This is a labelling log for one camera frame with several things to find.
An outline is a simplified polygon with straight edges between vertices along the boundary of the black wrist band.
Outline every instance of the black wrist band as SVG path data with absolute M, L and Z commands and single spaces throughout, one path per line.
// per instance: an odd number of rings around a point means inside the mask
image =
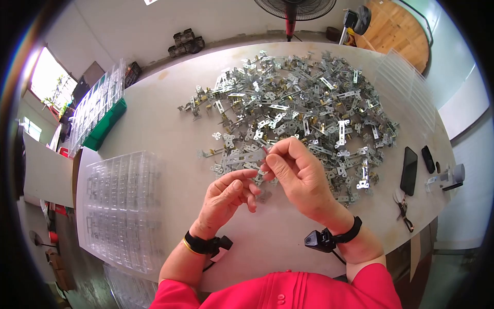
M 362 220 L 360 220 L 359 217 L 354 217 L 353 226 L 348 232 L 341 235 L 331 236 L 331 239 L 337 244 L 347 243 L 357 236 L 361 226 Z
M 219 241 L 218 237 L 210 240 L 204 240 L 199 237 L 192 237 L 192 235 L 187 231 L 184 237 L 185 241 L 189 244 L 190 249 L 199 254 L 212 254 L 217 247 Z

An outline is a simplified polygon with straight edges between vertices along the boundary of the pile of metal parts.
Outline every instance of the pile of metal parts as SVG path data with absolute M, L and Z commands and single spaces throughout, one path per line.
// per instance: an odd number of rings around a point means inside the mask
M 278 57 L 261 50 L 254 60 L 243 59 L 242 68 L 223 70 L 213 89 L 197 86 L 196 95 L 178 109 L 192 112 L 194 121 L 202 117 L 202 106 L 208 115 L 221 114 L 226 133 L 212 136 L 225 144 L 198 150 L 198 159 L 221 154 L 211 167 L 216 177 L 243 168 L 259 170 L 257 162 L 267 148 L 294 136 L 321 161 L 334 196 L 348 207 L 360 198 L 356 190 L 372 195 L 370 183 L 378 183 L 379 176 L 371 170 L 382 164 L 385 145 L 396 146 L 398 123 L 383 112 L 361 70 L 328 51 L 320 62 L 312 55 Z M 364 143 L 352 151 L 347 142 L 357 137 Z M 259 170 L 254 179 L 258 185 L 263 174 Z

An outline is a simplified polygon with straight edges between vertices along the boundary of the stack of plastic trays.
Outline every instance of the stack of plastic trays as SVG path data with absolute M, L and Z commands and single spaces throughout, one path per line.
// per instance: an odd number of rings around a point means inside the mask
M 98 123 L 123 97 L 125 62 L 120 59 L 84 96 L 72 121 L 69 157 L 73 158 Z
M 434 133 L 436 108 L 424 77 L 397 51 L 391 49 L 377 66 L 373 85 L 390 119 L 403 119 L 424 142 Z M 395 114 L 387 106 L 393 105 Z
M 85 239 L 97 257 L 142 273 L 159 271 L 160 169 L 159 159 L 146 151 L 86 167 Z
M 108 264 L 103 268 L 119 308 L 141 309 L 151 305 L 158 290 L 156 282 L 136 278 Z

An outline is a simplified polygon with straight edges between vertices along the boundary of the green tray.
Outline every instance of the green tray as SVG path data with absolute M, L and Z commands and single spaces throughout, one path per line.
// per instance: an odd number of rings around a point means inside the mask
M 127 110 L 127 104 L 125 103 L 124 98 L 121 98 L 117 101 L 115 106 L 113 106 L 106 114 L 103 116 L 98 124 L 91 131 L 89 136 L 82 143 L 83 146 L 86 146 L 89 149 L 97 151 L 103 141 L 105 140 L 108 132 L 113 128 L 115 123 L 120 119 L 120 117 Z

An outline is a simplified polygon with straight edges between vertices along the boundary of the gold bangle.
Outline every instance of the gold bangle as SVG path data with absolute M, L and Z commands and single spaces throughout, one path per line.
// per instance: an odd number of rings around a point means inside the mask
M 195 253 L 195 254 L 197 254 L 197 255 L 205 255 L 205 254 L 200 254 L 200 253 L 197 253 L 197 252 L 195 252 L 194 250 L 192 250 L 192 248 L 190 247 L 190 245 L 189 245 L 189 244 L 187 243 L 187 241 L 185 240 L 185 237 L 183 238 L 183 242 L 184 242 L 185 247 L 187 247 L 187 249 L 189 249 L 189 250 L 190 250 L 190 252 Z

